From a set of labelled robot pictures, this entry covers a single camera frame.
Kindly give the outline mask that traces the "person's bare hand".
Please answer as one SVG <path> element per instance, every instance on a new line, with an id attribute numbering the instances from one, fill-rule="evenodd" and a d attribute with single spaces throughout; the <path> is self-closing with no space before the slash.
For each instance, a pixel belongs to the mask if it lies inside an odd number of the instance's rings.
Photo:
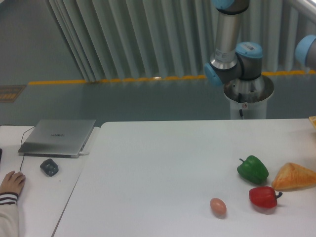
<path id="1" fill-rule="evenodd" d="M 22 172 L 11 171 L 5 175 L 1 185 L 0 193 L 13 193 L 20 196 L 26 181 L 26 176 Z"/>

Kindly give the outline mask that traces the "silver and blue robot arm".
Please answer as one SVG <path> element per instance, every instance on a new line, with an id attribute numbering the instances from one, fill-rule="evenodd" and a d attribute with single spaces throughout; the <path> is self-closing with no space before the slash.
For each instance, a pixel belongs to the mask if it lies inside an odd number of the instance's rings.
<path id="1" fill-rule="evenodd" d="M 315 0 L 287 0 L 300 13 L 316 23 Z M 204 65 L 204 73 L 214 85 L 234 79 L 254 80 L 261 76 L 263 51 L 253 42 L 237 44 L 241 14 L 249 0 L 212 0 L 219 12 L 215 51 Z M 295 58 L 301 65 L 316 70 L 316 36 L 304 37 L 296 46 Z"/>

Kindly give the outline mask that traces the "white striped sleeve forearm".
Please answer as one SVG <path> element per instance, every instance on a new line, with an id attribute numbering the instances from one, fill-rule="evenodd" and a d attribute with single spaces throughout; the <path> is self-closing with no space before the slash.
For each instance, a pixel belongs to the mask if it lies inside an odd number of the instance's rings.
<path id="1" fill-rule="evenodd" d="M 0 194 L 0 236 L 19 236 L 18 195 L 12 192 Z"/>

